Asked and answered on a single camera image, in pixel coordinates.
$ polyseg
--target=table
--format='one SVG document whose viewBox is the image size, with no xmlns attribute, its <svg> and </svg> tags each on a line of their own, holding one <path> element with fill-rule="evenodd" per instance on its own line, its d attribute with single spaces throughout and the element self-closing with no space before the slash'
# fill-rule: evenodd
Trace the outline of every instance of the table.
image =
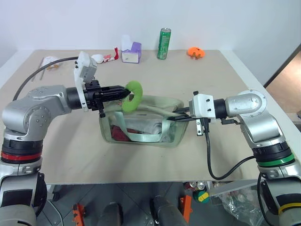
<svg viewBox="0 0 301 226">
<path fill-rule="evenodd" d="M 89 54 L 108 54 L 112 50 L 85 50 Z M 59 58 L 77 56 L 78 50 L 36 50 L 16 70 L 0 89 L 0 110 L 11 101 L 17 87 L 33 71 L 43 57 Z M 159 95 L 181 99 L 186 105 L 192 92 L 213 95 L 214 99 L 233 96 L 248 88 L 265 92 L 254 76 L 245 68 L 232 51 L 208 50 L 203 59 L 190 59 L 184 50 L 169 51 L 166 60 L 158 60 L 155 51 L 143 51 L 140 64 L 125 64 L 120 60 L 98 66 L 96 78 L 101 86 L 126 85 L 138 80 L 146 95 Z M 58 69 L 45 71 L 43 79 L 38 75 L 20 94 L 38 86 L 63 84 L 73 87 L 74 62 L 64 62 Z M 281 109 L 269 94 L 272 113 L 288 132 L 288 143 L 293 150 L 300 144 L 294 133 L 293 124 L 283 115 Z M 228 171 L 241 159 L 252 155 L 239 126 L 210 125 L 212 166 L 216 175 Z M 101 136 L 98 112 L 85 113 L 75 110 L 71 114 L 55 118 L 44 139 L 43 164 L 48 184 L 89 184 L 150 181 L 193 181 L 212 180 L 207 170 L 206 141 L 196 136 L 194 122 L 190 122 L 184 138 L 178 147 L 161 148 L 147 145 L 109 144 Z M 254 180 L 258 176 L 255 160 L 244 163 L 227 180 Z"/>
</svg>

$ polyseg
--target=red object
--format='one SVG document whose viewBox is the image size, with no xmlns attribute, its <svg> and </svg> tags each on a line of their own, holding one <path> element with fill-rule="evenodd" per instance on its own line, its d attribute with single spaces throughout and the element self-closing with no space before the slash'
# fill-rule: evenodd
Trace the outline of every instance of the red object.
<svg viewBox="0 0 301 226">
<path fill-rule="evenodd" d="M 73 222 L 76 223 L 76 226 L 85 226 L 84 222 L 84 215 L 86 213 L 85 207 L 83 205 L 80 205 L 79 203 L 76 203 L 73 205 L 72 208 L 73 211 Z"/>
<path fill-rule="evenodd" d="M 114 59 L 117 60 L 119 58 L 119 56 L 118 56 L 118 48 L 117 47 L 115 48 L 115 53 L 116 53 L 116 55 L 115 55 Z"/>
<path fill-rule="evenodd" d="M 42 152 L 33 154 L 33 155 L 23 155 L 23 156 L 5 154 L 4 152 L 1 152 L 1 157 L 3 159 L 13 160 L 13 161 L 33 160 L 33 159 L 37 159 L 37 158 L 41 157 L 41 155 L 42 155 Z"/>
<path fill-rule="evenodd" d="M 189 223 L 190 213 L 192 213 L 191 199 L 192 199 L 192 197 L 189 195 L 186 195 L 180 199 L 182 214 L 183 214 L 183 217 L 184 217 L 185 221 L 187 222 L 187 224 Z"/>
<path fill-rule="evenodd" d="M 134 129 L 127 129 L 129 133 L 139 133 L 139 131 Z M 111 136 L 114 140 L 117 141 L 131 141 L 130 138 L 127 137 L 127 135 L 122 132 L 121 128 L 118 126 L 113 126 L 111 129 Z"/>
</svg>

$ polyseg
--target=green strap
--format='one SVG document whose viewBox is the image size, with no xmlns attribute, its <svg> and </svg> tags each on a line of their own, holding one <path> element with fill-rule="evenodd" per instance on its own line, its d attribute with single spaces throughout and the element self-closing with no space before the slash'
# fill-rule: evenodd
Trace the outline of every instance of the green strap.
<svg viewBox="0 0 301 226">
<path fill-rule="evenodd" d="M 128 138 L 130 138 L 132 141 L 137 141 L 137 142 L 159 142 L 162 137 L 168 134 L 170 123 L 171 123 L 170 120 L 163 118 L 161 134 L 136 134 L 136 133 L 129 133 L 127 131 L 126 122 L 124 120 L 124 116 L 122 112 L 114 112 L 114 115 L 116 117 L 116 120 L 122 132 L 124 132 L 124 134 L 126 134 Z"/>
<path fill-rule="evenodd" d="M 294 159 L 293 153 L 291 153 L 289 156 L 283 158 L 283 159 L 278 159 L 274 161 L 267 161 L 267 162 L 257 162 L 259 166 L 277 166 L 281 165 L 287 162 L 290 162 L 291 160 Z"/>
</svg>

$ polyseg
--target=white wall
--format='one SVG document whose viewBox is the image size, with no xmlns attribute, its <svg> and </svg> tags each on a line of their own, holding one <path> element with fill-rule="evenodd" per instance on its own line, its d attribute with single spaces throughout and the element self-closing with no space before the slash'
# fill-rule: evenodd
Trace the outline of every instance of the white wall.
<svg viewBox="0 0 301 226">
<path fill-rule="evenodd" d="M 156 49 L 167 26 L 170 49 L 234 49 L 262 83 L 300 43 L 298 18 L 300 0 L 0 0 L 17 49 L 108 49 L 125 33 Z"/>
</svg>

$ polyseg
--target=purple tissue box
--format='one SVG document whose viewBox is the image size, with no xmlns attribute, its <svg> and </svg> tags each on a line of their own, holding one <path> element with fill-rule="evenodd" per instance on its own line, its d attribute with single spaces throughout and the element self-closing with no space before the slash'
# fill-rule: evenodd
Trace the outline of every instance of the purple tissue box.
<svg viewBox="0 0 301 226">
<path fill-rule="evenodd" d="M 124 63 L 135 63 L 140 62 L 141 57 L 141 43 L 133 42 L 130 50 L 121 51 L 122 62 Z"/>
</svg>

